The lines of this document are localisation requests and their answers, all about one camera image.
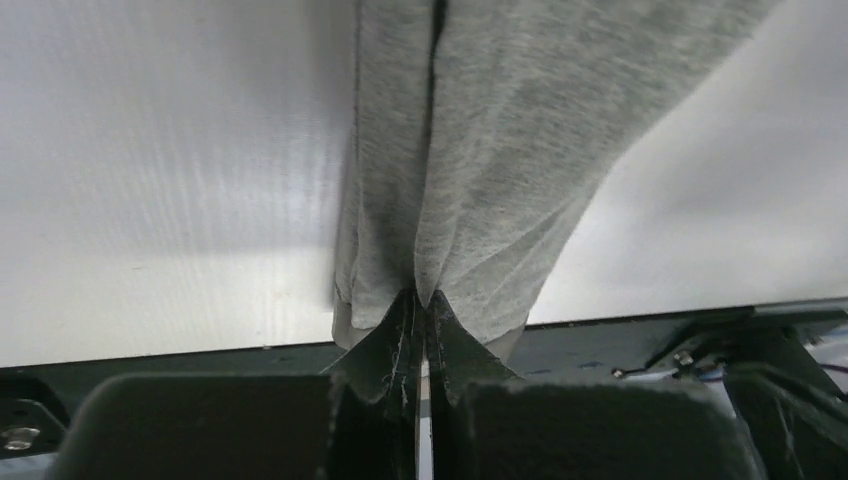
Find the grey underwear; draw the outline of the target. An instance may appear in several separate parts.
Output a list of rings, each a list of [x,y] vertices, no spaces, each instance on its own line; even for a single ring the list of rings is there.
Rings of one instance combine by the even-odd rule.
[[[360,1],[334,266],[342,348],[399,291],[507,358],[628,148],[771,1]]]

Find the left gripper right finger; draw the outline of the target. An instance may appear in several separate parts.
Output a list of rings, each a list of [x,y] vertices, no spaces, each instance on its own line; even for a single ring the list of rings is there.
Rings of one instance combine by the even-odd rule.
[[[694,385],[532,382],[427,306],[438,479],[758,479],[744,430]]]

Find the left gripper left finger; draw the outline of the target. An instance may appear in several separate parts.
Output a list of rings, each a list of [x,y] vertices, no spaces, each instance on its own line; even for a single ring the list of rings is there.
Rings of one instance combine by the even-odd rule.
[[[84,402],[51,479],[413,479],[422,311],[401,291],[317,375],[133,374]]]

